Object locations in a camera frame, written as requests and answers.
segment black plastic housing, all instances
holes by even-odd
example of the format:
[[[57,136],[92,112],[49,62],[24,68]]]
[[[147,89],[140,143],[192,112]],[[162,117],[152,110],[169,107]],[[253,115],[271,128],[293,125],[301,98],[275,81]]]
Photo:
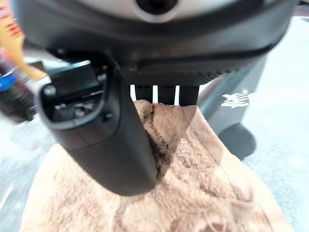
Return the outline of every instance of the black plastic housing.
[[[155,187],[155,160],[147,133],[127,86],[117,76],[108,78],[93,112],[62,122],[51,119],[51,102],[44,88],[36,98],[38,113],[59,143],[90,176],[108,190],[124,196],[145,193]]]
[[[31,44],[63,59],[101,53],[127,84],[162,86],[198,86],[217,71],[255,62],[280,41],[297,2],[239,0],[210,14],[151,24],[75,0],[11,0]]]

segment white logo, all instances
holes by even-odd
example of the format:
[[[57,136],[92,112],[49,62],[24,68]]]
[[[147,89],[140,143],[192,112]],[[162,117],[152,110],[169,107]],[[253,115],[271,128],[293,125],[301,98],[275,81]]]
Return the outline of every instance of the white logo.
[[[221,104],[221,106],[230,106],[232,109],[236,107],[243,107],[249,105],[248,93],[234,93],[232,95],[225,94],[226,100]]]

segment bottle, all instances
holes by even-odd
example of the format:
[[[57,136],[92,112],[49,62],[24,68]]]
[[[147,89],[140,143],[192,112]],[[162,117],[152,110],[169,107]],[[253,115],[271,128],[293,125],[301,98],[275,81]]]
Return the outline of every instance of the bottle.
[[[21,123],[34,116],[34,94],[19,78],[14,66],[1,54],[0,48],[0,111],[11,120]]]

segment fuzzy fabric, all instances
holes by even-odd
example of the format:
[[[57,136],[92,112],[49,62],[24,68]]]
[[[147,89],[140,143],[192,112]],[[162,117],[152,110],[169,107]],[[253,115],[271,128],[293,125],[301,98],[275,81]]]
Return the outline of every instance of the fuzzy fabric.
[[[158,184],[133,197],[103,188],[56,145],[40,167],[21,232],[291,232],[274,197],[229,153],[196,106],[137,101]]]

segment robotic arm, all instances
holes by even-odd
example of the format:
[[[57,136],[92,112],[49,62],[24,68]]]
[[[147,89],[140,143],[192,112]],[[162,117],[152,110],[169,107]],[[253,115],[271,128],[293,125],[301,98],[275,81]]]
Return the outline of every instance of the robotic arm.
[[[51,132],[120,195],[156,185],[147,134],[128,91],[196,104],[198,87],[257,62],[283,37],[296,0],[11,0],[25,53],[72,63],[49,73],[36,104]]]

